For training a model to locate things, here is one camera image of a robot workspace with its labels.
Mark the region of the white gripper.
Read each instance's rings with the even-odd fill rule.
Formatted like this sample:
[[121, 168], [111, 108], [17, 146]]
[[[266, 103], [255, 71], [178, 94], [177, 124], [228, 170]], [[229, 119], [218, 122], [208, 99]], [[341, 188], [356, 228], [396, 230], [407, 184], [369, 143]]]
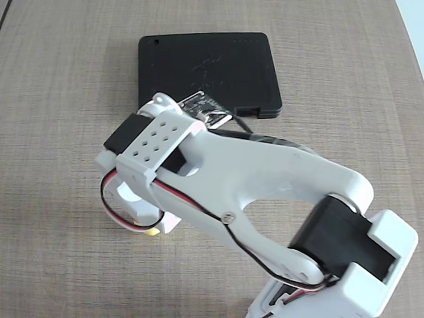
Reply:
[[102, 150], [95, 158], [102, 180], [100, 196], [106, 214], [125, 229], [160, 229], [170, 233], [181, 219], [142, 199], [118, 175], [116, 154]]

